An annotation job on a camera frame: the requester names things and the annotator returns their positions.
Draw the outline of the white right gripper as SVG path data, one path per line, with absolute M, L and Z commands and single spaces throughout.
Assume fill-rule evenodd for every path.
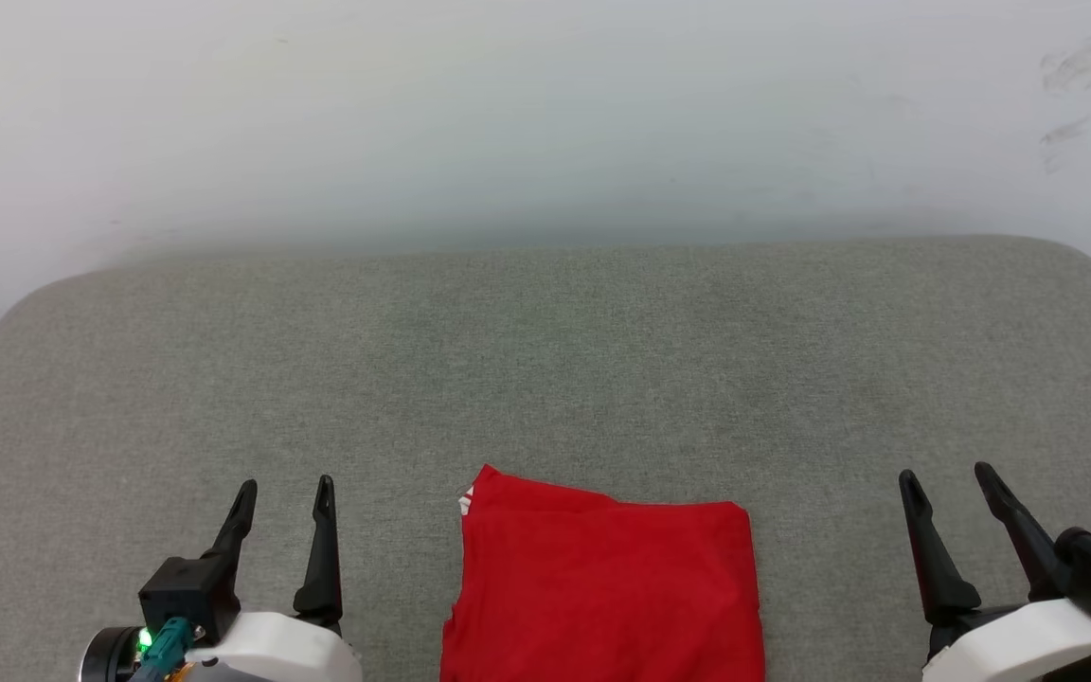
M 1008 533 L 1029 583 L 1028 601 L 966 632 L 923 666 L 922 681 L 1035 681 L 1091 655 L 1091 617 L 1064 598 L 1066 565 L 1030 510 L 988 462 L 974 466 L 992 516 Z M 906 531 L 928 625 L 947 629 L 981 607 L 973 583 L 962 579 L 934 523 L 934 505 L 918 475 L 898 475 Z

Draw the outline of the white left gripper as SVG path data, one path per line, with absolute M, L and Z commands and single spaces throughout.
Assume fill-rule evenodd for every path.
M 247 479 L 204 560 L 236 563 L 254 523 L 259 484 Z M 217 646 L 190 649 L 185 681 L 361 681 L 363 670 L 350 644 L 329 629 L 343 617 L 341 569 L 332 476 L 317 479 L 312 508 L 314 535 L 295 618 L 245 612 Z

